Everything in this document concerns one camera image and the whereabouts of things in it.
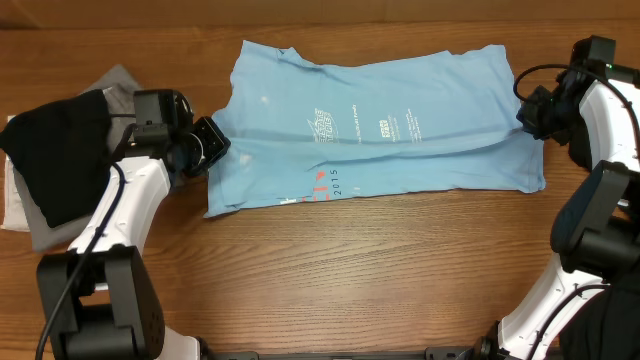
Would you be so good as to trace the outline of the light blue printed t-shirt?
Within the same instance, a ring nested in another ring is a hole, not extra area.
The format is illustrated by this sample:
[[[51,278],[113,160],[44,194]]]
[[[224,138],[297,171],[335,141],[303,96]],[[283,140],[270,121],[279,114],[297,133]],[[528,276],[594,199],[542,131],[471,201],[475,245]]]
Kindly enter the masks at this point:
[[[505,48],[447,51],[356,67],[292,48],[242,45],[230,139],[209,172],[208,215],[451,189],[545,187],[543,145],[517,121]]]

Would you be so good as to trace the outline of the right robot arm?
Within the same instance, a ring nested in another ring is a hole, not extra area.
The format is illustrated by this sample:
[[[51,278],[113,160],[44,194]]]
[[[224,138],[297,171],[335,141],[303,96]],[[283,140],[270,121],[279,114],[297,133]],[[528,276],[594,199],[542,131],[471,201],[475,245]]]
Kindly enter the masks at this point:
[[[635,359],[639,355],[639,73],[616,43],[575,43],[557,85],[523,98],[518,120],[569,149],[587,178],[557,214],[546,269],[467,359]]]

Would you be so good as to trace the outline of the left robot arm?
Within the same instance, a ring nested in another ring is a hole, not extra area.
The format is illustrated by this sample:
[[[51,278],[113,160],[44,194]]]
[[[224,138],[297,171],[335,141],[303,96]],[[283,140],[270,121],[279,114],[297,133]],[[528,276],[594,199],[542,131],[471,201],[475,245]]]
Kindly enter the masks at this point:
[[[57,359],[209,359],[199,337],[164,320],[141,253],[154,215],[178,178],[197,177],[231,143],[209,117],[195,118],[176,90],[137,91],[134,123],[82,233],[44,256],[36,277],[46,323],[37,345]]]

